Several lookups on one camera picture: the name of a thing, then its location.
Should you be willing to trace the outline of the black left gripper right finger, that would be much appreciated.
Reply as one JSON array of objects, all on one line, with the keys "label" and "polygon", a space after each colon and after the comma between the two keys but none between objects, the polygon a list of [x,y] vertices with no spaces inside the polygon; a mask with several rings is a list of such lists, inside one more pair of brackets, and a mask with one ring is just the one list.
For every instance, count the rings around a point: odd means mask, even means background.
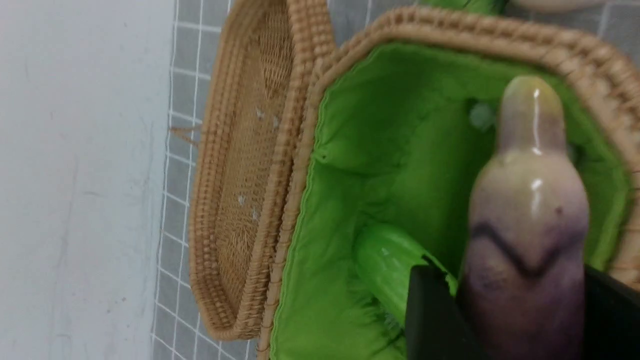
[{"label": "black left gripper right finger", "polygon": [[640,294],[585,266],[584,360],[640,358]]}]

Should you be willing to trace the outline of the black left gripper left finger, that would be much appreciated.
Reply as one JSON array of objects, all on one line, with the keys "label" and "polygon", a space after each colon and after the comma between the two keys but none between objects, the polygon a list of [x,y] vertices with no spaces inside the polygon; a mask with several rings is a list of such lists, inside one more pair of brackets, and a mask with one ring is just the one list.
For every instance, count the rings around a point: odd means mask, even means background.
[{"label": "black left gripper left finger", "polygon": [[447,273],[428,256],[412,266],[405,314],[408,360],[487,360],[462,316]]}]

